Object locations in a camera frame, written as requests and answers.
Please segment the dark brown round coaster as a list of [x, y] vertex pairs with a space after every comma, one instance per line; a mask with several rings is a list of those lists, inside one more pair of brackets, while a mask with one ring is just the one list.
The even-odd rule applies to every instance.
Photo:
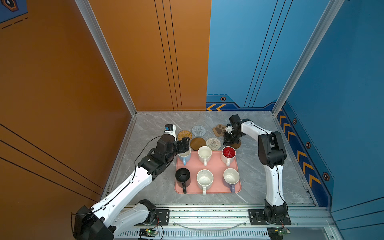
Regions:
[[238, 143], [233, 143], [230, 145], [230, 147], [234, 148], [235, 150], [238, 149], [241, 146], [242, 142], [239, 140]]

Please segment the white mug blue handle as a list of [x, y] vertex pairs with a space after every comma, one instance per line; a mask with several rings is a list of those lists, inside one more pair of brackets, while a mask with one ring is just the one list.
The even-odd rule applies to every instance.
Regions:
[[178, 158], [183, 163], [184, 166], [186, 166], [187, 163], [190, 161], [190, 159], [191, 159], [191, 152], [192, 152], [192, 150], [189, 149], [185, 153], [178, 154]]

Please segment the woven orange round coaster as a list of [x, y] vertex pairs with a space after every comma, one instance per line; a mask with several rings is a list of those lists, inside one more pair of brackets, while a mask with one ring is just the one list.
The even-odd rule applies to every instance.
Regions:
[[193, 138], [193, 134], [190, 131], [181, 131], [178, 133], [177, 138], [179, 141], [182, 140], [182, 138], [190, 138], [190, 140]]

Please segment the paw print brown coaster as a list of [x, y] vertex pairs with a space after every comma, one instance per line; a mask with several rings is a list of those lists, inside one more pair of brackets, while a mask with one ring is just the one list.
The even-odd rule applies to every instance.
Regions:
[[216, 137], [222, 137], [226, 131], [226, 125], [218, 124], [213, 128], [213, 133]]

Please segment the grey round patterned coaster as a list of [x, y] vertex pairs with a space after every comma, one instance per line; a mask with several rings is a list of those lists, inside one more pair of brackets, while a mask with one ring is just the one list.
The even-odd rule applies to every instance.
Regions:
[[203, 126], [194, 126], [191, 129], [191, 132], [196, 137], [203, 137], [206, 134], [206, 129]]

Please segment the black mug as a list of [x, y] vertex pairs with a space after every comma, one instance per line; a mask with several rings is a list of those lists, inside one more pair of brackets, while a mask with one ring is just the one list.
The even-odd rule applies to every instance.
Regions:
[[191, 173], [187, 168], [180, 168], [176, 171], [175, 178], [177, 185], [182, 188], [183, 194], [187, 194], [187, 189], [191, 184]]

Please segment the white mug purple handle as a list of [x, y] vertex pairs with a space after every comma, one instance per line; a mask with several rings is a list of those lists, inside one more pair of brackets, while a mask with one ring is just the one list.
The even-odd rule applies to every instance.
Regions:
[[236, 184], [240, 181], [240, 174], [233, 168], [227, 168], [223, 173], [223, 184], [229, 188], [231, 193], [236, 192]]

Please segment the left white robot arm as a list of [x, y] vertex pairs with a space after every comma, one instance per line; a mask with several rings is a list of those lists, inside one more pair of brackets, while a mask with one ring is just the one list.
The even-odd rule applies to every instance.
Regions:
[[149, 200], [139, 201], [124, 211], [126, 205], [153, 182], [172, 163], [175, 156], [190, 149], [190, 138], [176, 140], [173, 135], [158, 137], [157, 146], [142, 158], [134, 172], [114, 191], [92, 207], [81, 207], [71, 217], [76, 240], [112, 240], [137, 224], [156, 223], [156, 206]]

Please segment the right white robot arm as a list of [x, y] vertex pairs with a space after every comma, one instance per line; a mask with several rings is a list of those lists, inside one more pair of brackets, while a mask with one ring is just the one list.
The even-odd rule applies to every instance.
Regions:
[[258, 158], [266, 172], [267, 193], [264, 220], [273, 224], [282, 224], [289, 218], [288, 204], [283, 194], [283, 169], [287, 151], [280, 132], [272, 132], [257, 126], [250, 119], [241, 119], [232, 115], [224, 132], [224, 145], [237, 144], [242, 136], [250, 136], [258, 142]]

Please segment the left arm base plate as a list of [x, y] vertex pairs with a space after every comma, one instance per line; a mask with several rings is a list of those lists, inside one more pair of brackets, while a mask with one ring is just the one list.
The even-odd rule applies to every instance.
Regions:
[[156, 210], [156, 213], [153, 219], [150, 222], [144, 222], [136, 224], [136, 226], [155, 226], [157, 223], [160, 223], [162, 226], [167, 226], [170, 220], [170, 210], [169, 209], [159, 209]]

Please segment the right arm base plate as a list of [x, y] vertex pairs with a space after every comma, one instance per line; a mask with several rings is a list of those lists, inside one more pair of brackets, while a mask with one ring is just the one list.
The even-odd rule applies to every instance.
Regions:
[[264, 209], [249, 209], [249, 219], [252, 226], [259, 225], [281, 225], [290, 226], [292, 224], [291, 218], [288, 214], [284, 214], [279, 217], [273, 217], [271, 220], [267, 220], [267, 215]]

